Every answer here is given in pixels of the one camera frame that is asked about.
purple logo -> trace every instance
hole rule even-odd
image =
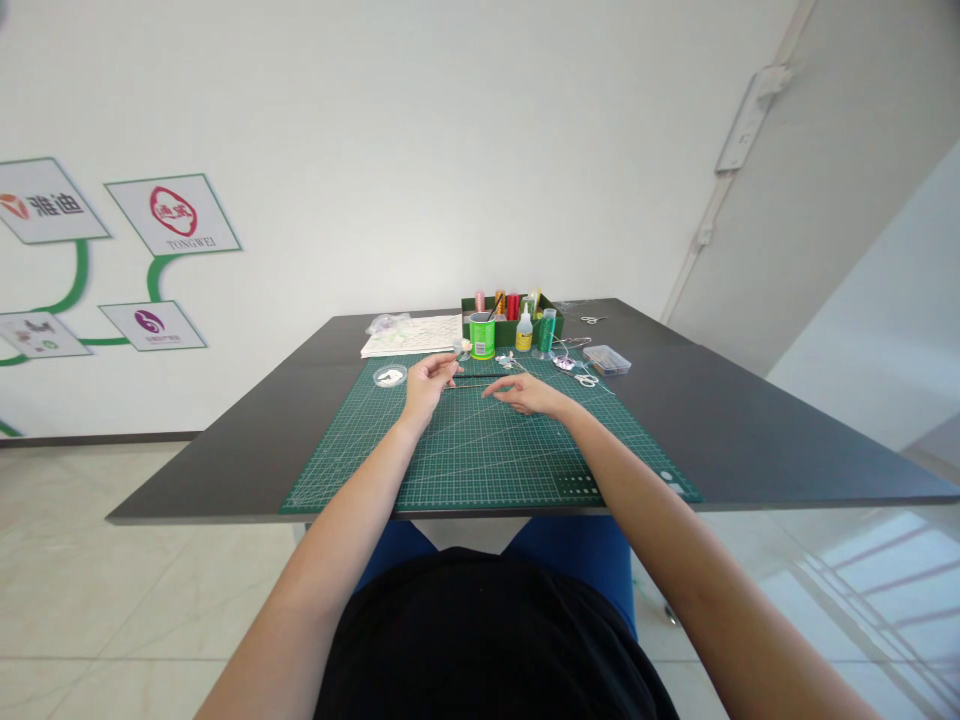
[[[163,325],[163,321],[149,310],[137,310],[133,317],[136,318],[138,323],[140,323],[140,327],[147,332],[158,333],[161,330],[166,329]]]

green pen holder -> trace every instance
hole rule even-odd
[[[493,298],[486,298],[485,303],[487,312],[490,312],[490,308],[493,307]],[[563,313],[560,312],[560,309],[556,305],[547,299],[546,295],[540,295],[540,312],[543,312],[544,308],[550,307],[557,311],[557,323],[554,326],[553,334],[556,335],[556,338],[562,338]],[[470,316],[476,311],[476,308],[477,301],[474,298],[461,298],[460,314],[463,322],[463,337],[467,340],[470,339]],[[533,323],[533,347],[536,347],[537,343],[540,342],[540,323],[535,317],[530,318],[530,321]],[[506,320],[494,323],[494,336],[497,347],[514,347],[517,344],[517,325],[519,324],[519,321],[509,322]]]

yellow bottle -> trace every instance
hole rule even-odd
[[[530,322],[530,313],[523,313],[517,323],[517,352],[530,352],[533,343],[533,323]]]

scissors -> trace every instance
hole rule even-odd
[[[562,372],[564,375],[569,375],[583,387],[596,387],[597,383],[600,382],[600,378],[598,378],[596,375],[574,375],[569,370],[563,370],[562,368],[560,369],[560,372]]]

dark gray tabletop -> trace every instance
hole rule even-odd
[[[428,310],[415,316],[451,314]],[[615,300],[577,303],[564,336],[633,363],[611,389],[706,502],[697,510],[956,502],[960,490]],[[606,316],[596,325],[582,315]],[[365,364],[373,315],[332,318],[107,520],[117,525],[298,522],[277,511]],[[400,513],[552,514],[556,509]]]

